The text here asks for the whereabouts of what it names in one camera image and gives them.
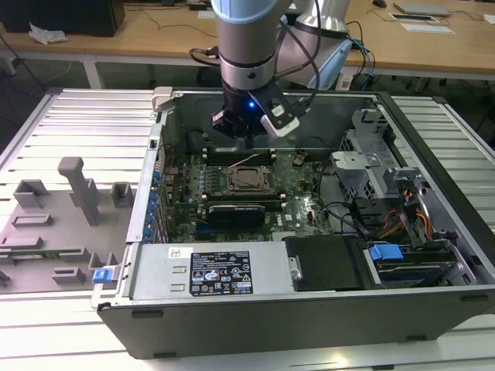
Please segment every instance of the blue cable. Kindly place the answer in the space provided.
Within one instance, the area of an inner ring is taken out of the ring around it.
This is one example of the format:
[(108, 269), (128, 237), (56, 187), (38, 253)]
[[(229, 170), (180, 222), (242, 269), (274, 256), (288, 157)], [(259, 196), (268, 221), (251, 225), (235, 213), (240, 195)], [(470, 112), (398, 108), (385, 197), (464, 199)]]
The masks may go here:
[(350, 37), (350, 36), (348, 36), (348, 39), (351, 40), (354, 43), (354, 45), (356, 45), (361, 50), (361, 52), (365, 55), (365, 58), (368, 61), (368, 74), (367, 74), (366, 80), (364, 81), (363, 87), (361, 88), (361, 91), (364, 91), (364, 89), (366, 89), (368, 83), (371, 80), (371, 77), (372, 77), (373, 72), (374, 72), (374, 66), (371, 64), (370, 54), (368, 53), (367, 49), (364, 48), (364, 45), (361, 43), (361, 41), (358, 41), (355, 38)]

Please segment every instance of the computer case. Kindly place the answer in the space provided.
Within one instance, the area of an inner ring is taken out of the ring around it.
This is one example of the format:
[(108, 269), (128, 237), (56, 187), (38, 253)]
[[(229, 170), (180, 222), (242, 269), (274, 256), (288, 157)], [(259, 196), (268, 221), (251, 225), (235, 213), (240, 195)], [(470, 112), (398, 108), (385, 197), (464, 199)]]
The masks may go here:
[(0, 0), (7, 32), (27, 32), (29, 22), (48, 30), (113, 36), (125, 17), (122, 0)]

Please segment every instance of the black plastic cover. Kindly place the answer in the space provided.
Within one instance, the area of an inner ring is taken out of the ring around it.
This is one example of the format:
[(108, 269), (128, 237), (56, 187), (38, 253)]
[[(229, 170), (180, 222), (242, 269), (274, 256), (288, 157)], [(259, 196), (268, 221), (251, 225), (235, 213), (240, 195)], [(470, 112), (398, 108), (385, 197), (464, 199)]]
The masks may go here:
[(299, 260), (302, 273), (296, 291), (349, 291), (377, 288), (364, 257), (362, 241), (355, 236), (290, 237), (289, 257)]

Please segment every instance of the blue latch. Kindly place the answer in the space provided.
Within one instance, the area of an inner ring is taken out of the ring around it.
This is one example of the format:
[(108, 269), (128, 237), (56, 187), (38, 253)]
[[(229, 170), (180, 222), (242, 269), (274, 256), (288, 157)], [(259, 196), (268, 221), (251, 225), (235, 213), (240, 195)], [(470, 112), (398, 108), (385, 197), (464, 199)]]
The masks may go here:
[(97, 269), (93, 274), (94, 284), (110, 284), (112, 282), (111, 276), (114, 275), (114, 270), (111, 268)]
[(373, 260), (402, 260), (401, 248), (394, 243), (377, 243), (368, 249)]

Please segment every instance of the barcode sticker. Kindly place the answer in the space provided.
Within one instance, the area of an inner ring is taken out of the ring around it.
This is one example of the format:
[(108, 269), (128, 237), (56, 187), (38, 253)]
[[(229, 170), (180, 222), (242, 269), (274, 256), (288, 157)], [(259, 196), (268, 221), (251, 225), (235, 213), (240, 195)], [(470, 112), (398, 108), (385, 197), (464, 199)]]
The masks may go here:
[(192, 253), (193, 253), (192, 247), (170, 247), (169, 259), (190, 258)]

